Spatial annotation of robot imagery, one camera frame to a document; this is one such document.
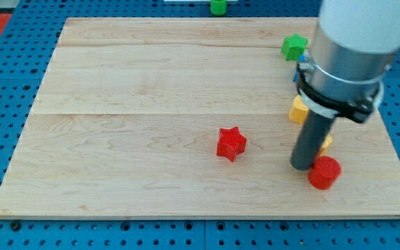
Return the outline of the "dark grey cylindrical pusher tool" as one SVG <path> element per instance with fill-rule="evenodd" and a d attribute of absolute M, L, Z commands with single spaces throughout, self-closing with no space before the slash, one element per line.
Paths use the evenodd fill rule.
<path fill-rule="evenodd" d="M 293 168 L 306 171 L 312 167 L 334 121 L 335 117 L 308 112 L 290 156 Z"/>

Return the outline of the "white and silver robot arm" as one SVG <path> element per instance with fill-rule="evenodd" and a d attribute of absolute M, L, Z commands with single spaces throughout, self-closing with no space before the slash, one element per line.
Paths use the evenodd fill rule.
<path fill-rule="evenodd" d="M 291 166 L 311 168 L 336 117 L 369 119 L 399 49 L 400 0 L 322 2 L 310 49 L 297 63 L 297 92 L 309 112 Z"/>

